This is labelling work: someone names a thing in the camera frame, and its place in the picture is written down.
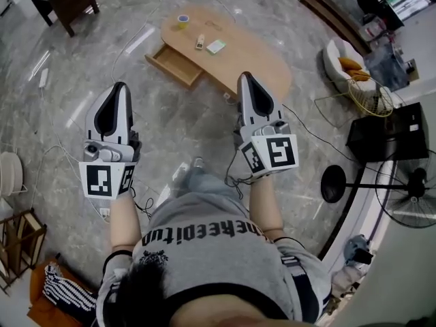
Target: sneaker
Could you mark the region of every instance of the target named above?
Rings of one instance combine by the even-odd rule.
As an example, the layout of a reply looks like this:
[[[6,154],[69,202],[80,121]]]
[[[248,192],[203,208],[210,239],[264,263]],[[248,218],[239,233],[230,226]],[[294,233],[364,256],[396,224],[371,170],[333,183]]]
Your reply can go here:
[[[191,162],[191,167],[192,168],[201,168],[202,170],[204,169],[204,160],[202,157],[197,156],[194,157],[194,159]]]

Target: white cable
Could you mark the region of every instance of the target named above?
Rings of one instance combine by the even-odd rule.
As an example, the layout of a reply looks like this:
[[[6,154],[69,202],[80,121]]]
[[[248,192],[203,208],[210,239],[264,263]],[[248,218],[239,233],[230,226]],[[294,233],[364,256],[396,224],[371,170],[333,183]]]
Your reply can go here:
[[[225,8],[225,10],[229,13],[229,15],[232,16],[233,21],[236,23],[236,18],[234,17],[233,13],[231,13],[231,11],[227,8],[227,6],[225,6],[221,0],[217,0],[217,1]],[[149,18],[156,12],[156,10],[160,7],[161,4],[162,4],[162,0],[159,0],[159,3],[157,4],[157,6],[145,18],[144,24],[138,29],[138,31],[135,33],[135,35],[126,43],[126,45],[124,45],[124,47],[121,49],[120,53],[116,56],[116,59],[112,65],[112,72],[110,74],[110,77],[112,78],[112,81],[114,83],[116,82],[115,78],[114,78],[114,71],[115,71],[116,62],[119,60],[119,58],[121,57],[121,55],[123,54],[123,52],[127,48],[127,46],[134,40],[134,38],[141,32],[141,30],[143,30],[143,28],[145,28],[145,26],[149,22]]]
[[[47,149],[47,150],[44,152],[44,154],[42,155],[41,162],[40,162],[40,166],[38,167],[38,171],[37,171],[37,174],[36,174],[35,189],[33,190],[32,203],[31,203],[30,208],[32,208],[32,206],[33,206],[33,201],[35,200],[36,188],[37,188],[37,185],[38,185],[38,178],[40,177],[40,171],[41,171],[41,167],[42,167],[42,162],[44,161],[44,158],[45,158],[46,154],[47,154],[50,150],[52,150],[53,148],[61,148],[61,149],[62,149],[64,156],[67,158],[68,163],[69,163],[69,165],[71,166],[71,169],[72,169],[72,171],[73,171],[73,173],[74,173],[74,176],[76,176],[76,178],[80,181],[80,184],[82,183],[82,180],[81,180],[80,177],[77,175],[76,170],[74,169],[74,166],[73,166],[73,164],[72,164],[72,162],[71,162],[71,160],[70,160],[69,158],[71,157],[74,161],[77,161],[77,162],[79,162],[79,161],[78,161],[74,156],[72,156],[70,153],[68,153],[68,151],[63,147],[62,142],[61,142],[61,139],[60,139],[59,135],[58,135],[57,132],[56,132],[55,126],[53,125],[53,120],[52,120],[52,117],[51,117],[51,115],[50,115],[50,112],[48,111],[48,108],[47,108],[47,106],[46,106],[46,99],[44,98],[44,91],[43,91],[42,88],[41,88],[41,95],[42,95],[42,103],[43,103],[43,105],[44,105],[44,107],[45,107],[45,109],[46,109],[47,115],[48,115],[48,120],[50,121],[50,124],[52,125],[53,132],[54,132],[54,134],[56,135],[56,138],[57,138],[57,141],[58,141],[59,145],[54,145],[54,146],[52,146],[51,148]],[[89,203],[91,204],[91,206],[94,208],[94,211],[95,211],[95,212],[100,216],[100,218],[102,218],[106,223],[109,223],[108,221],[106,221],[106,217],[104,217],[104,216],[103,216],[103,215],[102,215],[102,214],[101,214],[101,213],[96,209],[96,207],[95,207],[94,204],[91,202],[91,200],[88,199],[88,198],[86,198],[86,199],[89,201]]]

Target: jeans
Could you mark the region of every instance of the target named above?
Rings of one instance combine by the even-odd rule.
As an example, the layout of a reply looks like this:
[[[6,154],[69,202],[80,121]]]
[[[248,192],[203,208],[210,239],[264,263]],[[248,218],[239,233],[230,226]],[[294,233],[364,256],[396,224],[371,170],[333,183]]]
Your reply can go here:
[[[186,193],[211,193],[225,196],[240,203],[238,193],[235,189],[226,185],[223,181],[212,174],[206,173],[202,168],[191,168],[183,179],[177,197]]]

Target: wooden coffee table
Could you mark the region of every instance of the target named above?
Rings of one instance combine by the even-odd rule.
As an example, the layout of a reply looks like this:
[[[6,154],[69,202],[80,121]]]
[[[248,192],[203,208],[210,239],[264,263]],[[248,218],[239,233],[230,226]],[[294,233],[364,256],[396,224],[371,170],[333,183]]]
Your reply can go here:
[[[177,17],[189,16],[185,29],[178,27]],[[196,50],[196,41],[204,34],[203,50]],[[202,74],[236,98],[237,82],[243,72],[251,72],[282,102],[291,86],[291,73],[285,61],[265,42],[239,27],[230,16],[204,6],[188,5],[174,11],[161,26],[165,43],[148,62],[171,75],[187,88],[195,87]],[[226,43],[217,54],[206,47],[215,40]]]

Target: marble floor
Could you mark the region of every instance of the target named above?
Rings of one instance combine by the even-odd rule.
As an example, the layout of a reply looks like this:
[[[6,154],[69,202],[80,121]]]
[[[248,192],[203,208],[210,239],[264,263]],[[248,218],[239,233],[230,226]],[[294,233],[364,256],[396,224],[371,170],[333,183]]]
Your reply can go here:
[[[285,104],[307,127],[343,151],[349,124],[337,129],[325,122],[313,100],[335,93],[324,76],[320,50],[334,32],[298,0],[221,0],[239,25],[274,48],[292,71],[292,87]],[[9,198],[14,207],[33,205],[48,226],[43,255],[61,252],[69,266],[89,282],[98,284],[109,254],[108,225],[83,196],[80,181],[58,148],[45,154],[37,186],[37,171],[44,153],[58,144],[82,159],[84,118],[93,100],[112,84],[111,69],[126,42],[143,25],[159,0],[97,0],[100,14],[83,14],[73,22],[71,38],[59,21],[48,27],[40,16],[25,19],[16,7],[0,18],[0,149],[18,151],[25,168],[28,193]],[[128,84],[134,108],[135,129],[143,147],[136,170],[136,202],[149,197],[162,201],[174,173],[196,155],[223,177],[233,156],[232,129],[236,106],[208,80],[186,91],[144,61],[144,54],[159,43],[159,26],[171,10],[188,2],[212,6],[227,13],[217,0],[162,0],[149,24],[156,31],[131,54],[124,52],[114,77]],[[46,53],[48,83],[45,105],[38,89],[40,72],[33,68]],[[344,99],[322,102],[323,113],[337,125],[356,113]],[[335,150],[309,135],[296,117],[285,111],[297,135],[300,167],[275,177],[277,197],[286,232],[318,253],[343,209],[342,202],[327,205],[320,195],[320,177],[330,164],[344,167],[353,178],[356,166]],[[78,173],[78,166],[73,161]],[[230,174],[246,176],[247,166],[236,158]],[[249,195],[243,189],[245,202]],[[93,201],[96,207],[105,202]],[[142,228],[147,217],[140,213]]]

